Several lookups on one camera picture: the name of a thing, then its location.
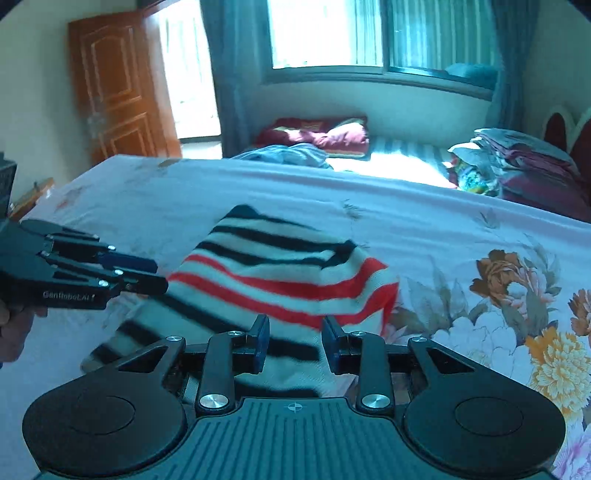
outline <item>sunlight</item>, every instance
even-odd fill
[[[335,171],[352,171],[382,179],[406,180],[436,187],[456,188],[436,168],[413,155],[373,153],[369,161],[352,158],[328,158]]]

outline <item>window frame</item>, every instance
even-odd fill
[[[392,5],[379,0],[382,12],[382,67],[370,66],[313,66],[273,68],[271,24],[267,0],[254,0],[255,18],[258,23],[259,60],[264,84],[294,82],[375,82],[393,85],[442,90],[481,100],[492,100],[493,90],[475,85],[468,79],[432,70],[390,67],[390,35],[388,21]]]

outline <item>bed headboard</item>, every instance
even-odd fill
[[[569,153],[583,178],[591,184],[591,108],[576,124],[566,108],[553,108],[546,117],[541,137]]]

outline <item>mattress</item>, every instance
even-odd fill
[[[371,137],[367,158],[328,158],[336,171],[347,171],[383,179],[407,180],[437,187],[456,188],[448,181],[445,148],[387,137]]]

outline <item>striped sweater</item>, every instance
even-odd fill
[[[329,371],[320,327],[381,333],[398,294],[393,273],[351,241],[286,220],[233,208],[169,276],[168,292],[146,300],[82,363],[89,372],[168,335],[187,344],[271,321],[263,372],[236,378],[236,396],[342,395],[352,377]],[[190,384],[196,385],[193,379]]]

